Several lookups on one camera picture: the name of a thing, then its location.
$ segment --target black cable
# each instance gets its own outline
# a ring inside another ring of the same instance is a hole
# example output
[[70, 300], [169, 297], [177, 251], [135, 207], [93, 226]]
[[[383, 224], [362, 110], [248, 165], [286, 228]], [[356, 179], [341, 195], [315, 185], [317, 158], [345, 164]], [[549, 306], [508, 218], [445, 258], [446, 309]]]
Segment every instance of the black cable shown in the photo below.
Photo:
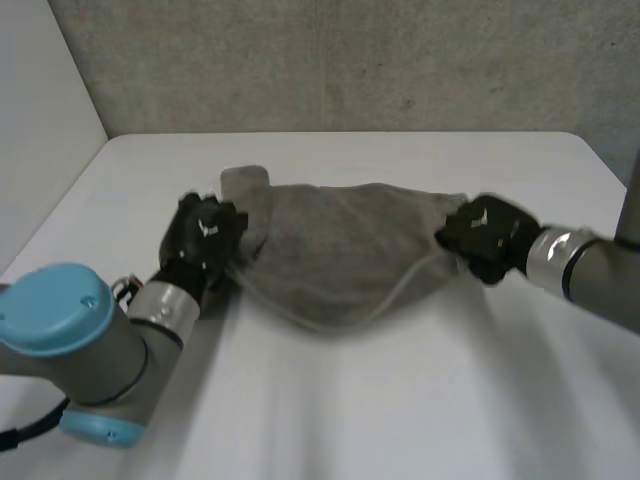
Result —
[[40, 420], [23, 428], [12, 428], [0, 432], [0, 452], [6, 452], [18, 448], [18, 445], [27, 440], [44, 435], [53, 430], [60, 423], [64, 410], [69, 405], [69, 399], [65, 398], [56, 408], [47, 413]]

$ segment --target white wall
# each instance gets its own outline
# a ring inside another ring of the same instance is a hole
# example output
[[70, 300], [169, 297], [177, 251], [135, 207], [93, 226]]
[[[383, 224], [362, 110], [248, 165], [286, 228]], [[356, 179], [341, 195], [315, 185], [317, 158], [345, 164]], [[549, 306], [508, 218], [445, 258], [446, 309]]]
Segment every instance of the white wall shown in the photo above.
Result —
[[106, 140], [46, 0], [2, 0], [0, 273]]

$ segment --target fabric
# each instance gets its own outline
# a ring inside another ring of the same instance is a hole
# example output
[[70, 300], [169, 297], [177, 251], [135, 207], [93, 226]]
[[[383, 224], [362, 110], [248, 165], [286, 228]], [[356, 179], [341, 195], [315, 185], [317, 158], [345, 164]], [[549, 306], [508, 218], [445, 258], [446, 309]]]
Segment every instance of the fabric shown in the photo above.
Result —
[[434, 233], [464, 195], [385, 184], [271, 186], [258, 166], [225, 170], [225, 201], [249, 214], [229, 275], [306, 327], [339, 331], [416, 302], [465, 270]]

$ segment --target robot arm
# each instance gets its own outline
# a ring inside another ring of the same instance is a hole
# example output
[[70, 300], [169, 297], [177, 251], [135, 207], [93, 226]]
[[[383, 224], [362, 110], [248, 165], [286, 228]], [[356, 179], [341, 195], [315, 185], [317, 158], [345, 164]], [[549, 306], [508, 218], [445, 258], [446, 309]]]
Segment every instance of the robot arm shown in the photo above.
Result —
[[447, 217], [436, 238], [486, 284], [512, 268], [531, 282], [640, 334], [640, 156], [615, 238], [540, 226], [528, 213], [483, 195]]
[[[246, 227], [246, 214], [232, 204], [185, 196], [162, 241], [160, 270], [127, 314], [85, 266], [53, 265], [23, 277], [0, 296], [0, 374], [45, 378], [68, 397], [48, 429], [59, 419], [62, 431], [84, 440], [136, 445], [205, 291], [224, 275]], [[0, 440], [15, 448], [19, 433]]]

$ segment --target white table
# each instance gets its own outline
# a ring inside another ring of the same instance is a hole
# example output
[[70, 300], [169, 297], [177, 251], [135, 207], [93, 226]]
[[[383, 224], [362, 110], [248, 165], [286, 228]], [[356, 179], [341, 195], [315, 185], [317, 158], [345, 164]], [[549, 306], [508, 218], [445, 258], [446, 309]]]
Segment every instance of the white table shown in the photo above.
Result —
[[[273, 184], [495, 191], [606, 235], [624, 196], [564, 133], [131, 135], [102, 149], [2, 280], [63, 260], [107, 282], [145, 278], [178, 197], [250, 163]], [[640, 478], [640, 339], [519, 274], [489, 290], [462, 278], [342, 339], [289, 328], [247, 297], [207, 316], [137, 449], [54, 432], [0, 456], [0, 478]], [[59, 395], [3, 377], [0, 428]]]

